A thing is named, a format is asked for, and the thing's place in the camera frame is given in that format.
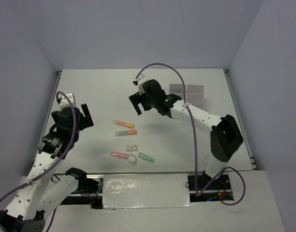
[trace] gray wall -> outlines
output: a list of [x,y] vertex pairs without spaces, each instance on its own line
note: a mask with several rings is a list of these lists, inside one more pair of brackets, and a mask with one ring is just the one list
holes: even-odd
[[0,196],[31,167],[55,80],[16,4],[0,0]]
[[56,70],[228,68],[263,0],[16,0]]
[[229,80],[255,161],[268,171],[288,232],[296,232],[296,0],[265,0]]

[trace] small white block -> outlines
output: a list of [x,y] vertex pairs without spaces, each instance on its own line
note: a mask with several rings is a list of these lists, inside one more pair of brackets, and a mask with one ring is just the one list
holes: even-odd
[[127,151],[137,151],[138,147],[136,144],[127,145]]

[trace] red wire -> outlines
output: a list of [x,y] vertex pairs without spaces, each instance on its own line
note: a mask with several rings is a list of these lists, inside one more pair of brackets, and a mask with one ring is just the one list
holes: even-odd
[[96,197],[100,199],[100,196],[92,189],[91,185],[89,185],[90,189],[95,193]]
[[89,198],[89,187],[88,187],[88,202],[89,202],[89,204],[91,204],[90,203],[90,198]]
[[220,183],[225,187],[225,191],[224,192],[222,192],[222,194],[224,194],[224,193],[226,193],[226,190],[227,190],[227,186],[226,186],[226,184],[224,184],[223,182],[221,182],[220,181]]

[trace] green test tube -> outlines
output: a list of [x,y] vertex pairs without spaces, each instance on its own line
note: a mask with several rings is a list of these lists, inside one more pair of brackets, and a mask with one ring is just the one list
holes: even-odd
[[148,156],[148,155],[146,155],[146,154],[144,154],[142,152],[138,153],[138,158],[146,160],[146,161],[148,161],[150,163],[154,163],[154,158],[152,158],[152,157],[150,157],[150,156]]

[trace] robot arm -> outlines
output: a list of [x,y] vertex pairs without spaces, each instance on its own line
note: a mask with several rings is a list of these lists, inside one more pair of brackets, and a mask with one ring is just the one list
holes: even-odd
[[[81,105],[84,114],[76,106],[73,94],[66,95],[71,101],[76,114],[76,134],[74,142],[79,139],[79,131],[92,127],[86,104]],[[52,112],[55,124],[45,135],[38,148],[38,154],[27,176],[28,185],[20,189],[4,211],[0,210],[0,227],[7,232],[43,231],[45,220],[61,202],[72,192],[81,190],[86,180],[86,173],[80,169],[70,168],[51,190],[46,190],[51,177],[61,165],[59,162],[51,171],[36,181],[33,178],[47,171],[66,150],[73,131],[73,114],[65,97],[58,100],[60,111]]]
[[[143,75],[135,79],[133,83],[139,86],[139,91],[131,95],[129,99],[138,115],[141,114],[138,107],[141,104],[144,111],[155,108],[163,116],[191,124],[185,103],[179,96],[167,95],[156,80],[148,80]],[[226,166],[243,143],[243,138],[233,116],[213,115],[190,104],[187,107],[192,112],[195,127],[210,137],[213,158],[203,174],[209,181]]]

